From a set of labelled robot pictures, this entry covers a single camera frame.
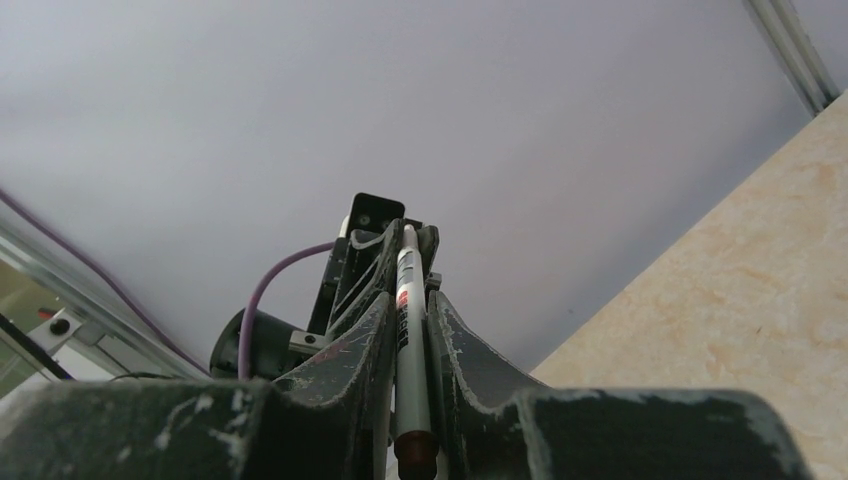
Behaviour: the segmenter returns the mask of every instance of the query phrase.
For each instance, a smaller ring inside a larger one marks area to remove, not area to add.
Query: white ceiling
[[[0,6],[0,185],[203,363],[365,191],[532,367],[809,120],[742,2],[47,3]]]

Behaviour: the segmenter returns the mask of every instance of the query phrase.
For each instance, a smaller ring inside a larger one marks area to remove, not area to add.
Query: screw
[[[64,318],[60,318],[55,320],[50,324],[50,333],[53,335],[64,335],[68,333],[68,330],[71,329],[71,322],[65,320]]]

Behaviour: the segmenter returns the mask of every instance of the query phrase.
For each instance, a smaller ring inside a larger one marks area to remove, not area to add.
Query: metal bracket
[[[289,350],[307,355],[315,355],[329,344],[330,340],[323,335],[315,335],[314,333],[298,330],[292,332],[291,340],[289,340]]]
[[[82,327],[82,322],[67,313],[67,309],[59,310],[53,318],[30,331],[27,336],[48,355],[55,355]]]

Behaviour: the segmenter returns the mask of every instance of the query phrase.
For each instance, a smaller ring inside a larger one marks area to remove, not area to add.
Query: white paint mark
[[[516,401],[518,407],[518,423],[524,434],[524,443],[527,444],[527,466],[530,476],[538,479],[552,479],[549,473],[553,460],[551,449],[545,441],[545,435],[533,418],[535,409],[532,405],[534,400],[528,395],[522,395]]]
[[[247,414],[240,413],[238,416],[229,422],[227,422],[226,428],[237,428],[244,425],[247,422]]]
[[[153,439],[153,446],[159,450],[165,450],[168,448],[168,444],[171,443],[171,428],[174,426],[174,420],[177,419],[177,415],[179,415],[180,412],[196,401],[199,401],[199,397],[189,398],[171,410],[171,413],[168,414],[168,420],[165,422],[165,428],[163,428],[159,435],[156,435],[156,438]]]
[[[200,413],[204,410],[209,410],[215,400],[205,393],[197,397],[197,403],[194,405],[194,413]]]
[[[153,446],[158,448],[159,450],[165,450],[168,448],[168,444],[171,442],[171,432],[162,432],[159,435],[156,435],[156,438],[153,439]]]
[[[132,447],[126,446],[123,450],[118,453],[118,463],[123,462],[124,460],[130,458],[130,454],[132,453]]]
[[[238,434],[219,432],[211,428],[209,429],[209,436],[227,446],[227,453],[230,455],[230,460],[227,463],[235,470],[235,473],[241,473],[245,459],[246,442],[244,439]]]
[[[194,420],[194,415],[189,415],[188,417],[184,418],[183,421],[180,422],[179,425],[177,425],[177,428],[175,428],[174,431],[178,432],[178,431],[184,429],[185,427],[188,426],[189,423],[191,423],[192,420]]]
[[[233,411],[240,412],[242,408],[244,408],[244,392],[236,390],[233,394]]]

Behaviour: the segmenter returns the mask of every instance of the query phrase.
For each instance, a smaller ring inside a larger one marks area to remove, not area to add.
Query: metal frame
[[[27,275],[37,283],[53,291],[71,307],[71,310],[86,322],[94,322],[104,332],[126,343],[163,373],[186,378],[207,378],[204,372],[177,356],[152,334],[136,327],[133,316],[119,310],[108,301],[99,289],[91,286],[71,273],[37,243],[0,220],[0,260],[15,270]],[[81,354],[98,364],[103,358],[83,349]]]
[[[790,0],[747,0],[748,12],[765,37],[811,115],[830,105],[840,92],[824,66]]]
[[[59,310],[56,315],[53,315],[53,318],[35,327],[27,334],[30,340],[37,343],[48,355],[55,355],[62,348],[62,345],[73,338],[76,331],[82,326],[82,322],[73,316],[66,315],[66,313],[67,309],[65,308]],[[68,330],[60,334],[53,333],[51,331],[53,322],[60,319],[67,320]]]
[[[74,330],[73,335],[67,339],[66,343],[68,347],[110,374],[118,376],[132,373],[133,371],[154,374],[161,373],[159,364],[152,363],[146,357],[143,357],[144,361],[142,363],[138,364],[136,362],[136,365],[134,365],[135,368],[128,367],[126,360],[118,360],[116,357],[124,356],[121,355],[121,351],[124,353],[132,352],[133,355],[136,355],[137,352],[119,339],[116,339],[111,345],[108,342],[103,342],[104,339],[114,337],[107,335],[106,331],[99,324],[91,321],[86,322],[84,318],[66,308],[62,309],[53,317],[53,319],[59,318],[68,320],[72,325],[76,324],[79,326]],[[115,348],[116,345],[123,347],[120,349],[121,351]]]

